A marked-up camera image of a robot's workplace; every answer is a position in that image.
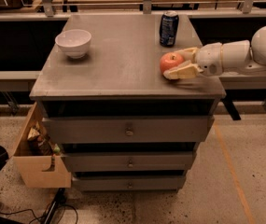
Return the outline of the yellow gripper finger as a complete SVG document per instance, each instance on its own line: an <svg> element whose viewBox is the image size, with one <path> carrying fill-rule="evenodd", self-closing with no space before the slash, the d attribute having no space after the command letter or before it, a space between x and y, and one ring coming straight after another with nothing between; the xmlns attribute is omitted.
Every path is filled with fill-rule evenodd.
<svg viewBox="0 0 266 224"><path fill-rule="evenodd" d="M180 49L177 51L186 61L191 61L192 63L196 62L196 53L200 49L197 47L187 48L187 49Z"/></svg>
<svg viewBox="0 0 266 224"><path fill-rule="evenodd" d="M195 78L202 72L203 70L198 64L193 63L191 60L188 60L183 62L179 66L175 66L164 71L163 76L169 80L189 79Z"/></svg>

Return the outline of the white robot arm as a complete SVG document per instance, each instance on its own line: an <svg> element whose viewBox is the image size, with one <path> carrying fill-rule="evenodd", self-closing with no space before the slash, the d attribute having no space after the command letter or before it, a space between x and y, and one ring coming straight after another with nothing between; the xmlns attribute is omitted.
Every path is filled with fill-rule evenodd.
<svg viewBox="0 0 266 224"><path fill-rule="evenodd" d="M168 52L166 56L174 62L180 57L184 59L161 72L170 80L194 78L199 74L220 76L229 70L240 74L266 71L266 26L258 29L251 40L216 42Z"/></svg>

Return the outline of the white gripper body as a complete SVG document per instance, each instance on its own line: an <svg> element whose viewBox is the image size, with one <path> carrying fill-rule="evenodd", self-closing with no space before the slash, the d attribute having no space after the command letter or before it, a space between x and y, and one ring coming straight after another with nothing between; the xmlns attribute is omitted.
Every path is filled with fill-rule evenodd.
<svg viewBox="0 0 266 224"><path fill-rule="evenodd" d="M222 74L221 49L222 44L217 42L205 45L196 52L195 61L203 75L210 77Z"/></svg>

